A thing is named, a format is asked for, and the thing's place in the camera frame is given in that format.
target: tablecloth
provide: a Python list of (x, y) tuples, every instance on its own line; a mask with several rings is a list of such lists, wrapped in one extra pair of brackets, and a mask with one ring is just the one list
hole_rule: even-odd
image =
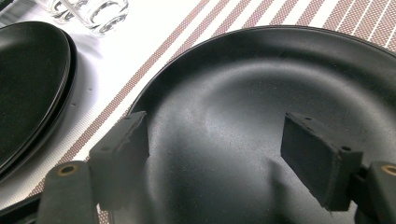
[[(20, 21), (46, 21), (72, 36), (78, 81), (59, 130), (0, 184), (0, 208), (40, 192), (53, 166), (86, 160), (162, 67), (211, 37), (288, 24), (334, 30), (396, 50), (396, 0), (130, 0), (125, 23), (105, 37), (90, 35), (78, 21), (56, 23), (32, 0), (16, 0), (0, 12), (0, 27)], [(106, 223), (105, 212), (100, 220)]]

